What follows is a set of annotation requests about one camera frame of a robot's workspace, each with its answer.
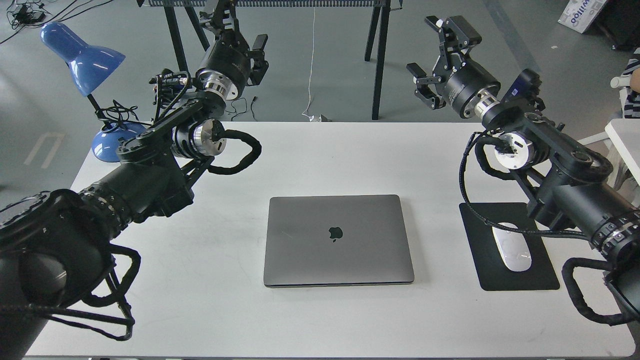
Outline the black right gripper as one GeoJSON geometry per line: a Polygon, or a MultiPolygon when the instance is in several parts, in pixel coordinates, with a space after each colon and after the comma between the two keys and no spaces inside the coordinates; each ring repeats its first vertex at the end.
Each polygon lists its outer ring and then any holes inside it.
{"type": "Polygon", "coordinates": [[[429,15],[425,23],[438,34],[439,56],[434,68],[456,69],[448,76],[441,96],[430,85],[441,84],[442,76],[427,75],[417,63],[407,64],[416,85],[414,95],[432,110],[442,109],[447,102],[459,117],[470,119],[479,100],[478,93],[487,90],[496,95],[501,88],[489,71],[471,60],[471,49],[482,43],[482,35],[461,15],[444,19],[429,15]]]}

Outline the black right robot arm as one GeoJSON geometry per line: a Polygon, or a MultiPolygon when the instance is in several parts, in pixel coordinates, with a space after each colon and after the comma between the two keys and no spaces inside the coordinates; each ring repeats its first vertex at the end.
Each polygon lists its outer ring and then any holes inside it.
{"type": "Polygon", "coordinates": [[[522,234],[556,239],[582,239],[602,260],[570,258],[561,274],[576,310],[592,322],[617,326],[639,321],[639,209],[607,184],[611,162],[563,132],[543,115],[538,73],[523,69],[498,99],[501,84],[471,58],[482,36],[460,15],[425,22],[438,34],[439,56],[430,72],[407,64],[414,94],[432,109],[451,105],[463,119],[478,117],[484,130],[474,132],[458,171],[465,205],[483,224],[505,230],[473,208],[466,191],[471,151],[488,175],[515,181],[528,198],[526,215],[546,230],[522,234]],[[619,314],[603,315],[587,305],[573,273],[576,268],[606,273],[604,282],[620,303],[619,314]]]}

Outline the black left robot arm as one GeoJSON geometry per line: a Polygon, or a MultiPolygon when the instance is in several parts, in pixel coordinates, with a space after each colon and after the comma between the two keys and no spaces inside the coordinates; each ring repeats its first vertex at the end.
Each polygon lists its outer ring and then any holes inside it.
{"type": "Polygon", "coordinates": [[[262,153],[253,136],[225,129],[226,101],[260,84],[266,34],[249,47],[233,0],[208,0],[199,24],[215,35],[194,75],[156,76],[150,127],[119,141],[119,166],[80,192],[42,191],[1,210],[1,358],[22,359],[48,321],[127,341],[126,299],[139,253],[113,240],[131,223],[170,217],[194,202],[206,172],[237,174],[262,153]]]}

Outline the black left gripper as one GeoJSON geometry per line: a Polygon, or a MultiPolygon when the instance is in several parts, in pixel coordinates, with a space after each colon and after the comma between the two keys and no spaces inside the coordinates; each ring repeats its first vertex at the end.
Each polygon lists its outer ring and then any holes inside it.
{"type": "Polygon", "coordinates": [[[269,36],[259,34],[249,51],[249,44],[239,33],[235,0],[205,0],[199,12],[199,25],[219,35],[199,64],[199,90],[221,97],[240,97],[248,80],[249,85],[261,84],[269,69],[265,59],[269,36]]]}

